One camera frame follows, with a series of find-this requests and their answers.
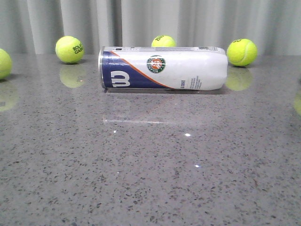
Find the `curtain fold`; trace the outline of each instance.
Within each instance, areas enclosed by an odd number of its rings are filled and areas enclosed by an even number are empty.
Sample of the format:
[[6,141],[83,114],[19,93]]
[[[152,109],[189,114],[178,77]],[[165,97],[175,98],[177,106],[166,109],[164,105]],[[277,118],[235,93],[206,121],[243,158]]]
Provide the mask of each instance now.
[[259,55],[300,55],[301,0],[0,0],[0,48],[54,53],[64,35],[87,54],[101,46],[150,46],[170,35],[178,46],[253,40]]

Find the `logo on tennis ball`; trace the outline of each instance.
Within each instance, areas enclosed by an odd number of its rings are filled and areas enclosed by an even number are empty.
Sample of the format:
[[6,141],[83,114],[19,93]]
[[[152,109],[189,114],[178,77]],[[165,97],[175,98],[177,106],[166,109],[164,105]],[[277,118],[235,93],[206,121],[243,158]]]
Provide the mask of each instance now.
[[160,41],[161,38],[163,38],[164,35],[159,35],[158,37],[155,38],[156,41]]
[[153,73],[160,73],[164,70],[166,64],[165,59],[162,56],[151,56],[146,62],[147,68]]
[[234,40],[233,42],[240,42],[241,41],[241,39],[237,39],[237,40]]
[[73,47],[73,51],[74,51],[75,54],[78,54],[81,51],[83,51],[83,44],[80,43],[79,45]]

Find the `wilson logo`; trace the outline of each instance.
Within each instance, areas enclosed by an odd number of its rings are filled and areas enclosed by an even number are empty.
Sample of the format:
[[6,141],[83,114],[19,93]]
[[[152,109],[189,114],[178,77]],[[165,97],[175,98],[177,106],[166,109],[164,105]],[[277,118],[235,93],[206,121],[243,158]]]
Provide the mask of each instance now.
[[111,72],[111,80],[113,87],[127,87],[130,85],[130,76],[123,71]]
[[159,55],[151,56],[146,62],[147,68],[153,73],[160,73],[164,70],[165,59]]

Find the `orange stripe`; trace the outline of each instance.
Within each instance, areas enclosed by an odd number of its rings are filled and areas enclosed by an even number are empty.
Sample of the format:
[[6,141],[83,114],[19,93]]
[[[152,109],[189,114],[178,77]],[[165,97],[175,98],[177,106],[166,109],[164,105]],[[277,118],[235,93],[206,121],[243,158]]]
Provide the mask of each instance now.
[[161,84],[160,82],[158,82],[158,81],[156,81],[156,80],[153,80],[151,77],[149,77],[149,76],[147,76],[146,74],[144,74],[144,73],[143,73],[142,71],[140,71],[138,68],[136,68],[136,67],[133,66],[131,63],[129,63],[127,60],[121,58],[117,53],[115,53],[115,52],[113,52],[113,51],[110,51],[110,52],[113,53],[113,54],[115,54],[116,56],[118,56],[121,60],[123,60],[123,61],[126,62],[128,65],[130,65],[131,68],[133,68],[133,69],[134,69],[135,71],[137,71],[139,74],[143,75],[145,78],[151,80],[152,82],[154,82],[154,83],[156,83],[156,84],[158,84],[158,85],[160,85],[160,86],[164,86],[164,87],[166,87],[166,88],[168,88],[168,89],[172,89],[172,88],[169,87],[169,86],[163,85],[163,84]]

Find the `gray granite countertop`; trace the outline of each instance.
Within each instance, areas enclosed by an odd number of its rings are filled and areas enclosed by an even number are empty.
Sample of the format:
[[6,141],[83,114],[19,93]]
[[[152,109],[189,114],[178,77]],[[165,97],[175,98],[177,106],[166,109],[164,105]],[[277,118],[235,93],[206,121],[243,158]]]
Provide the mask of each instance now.
[[301,225],[301,56],[215,91],[105,91],[97,56],[11,56],[1,226]]

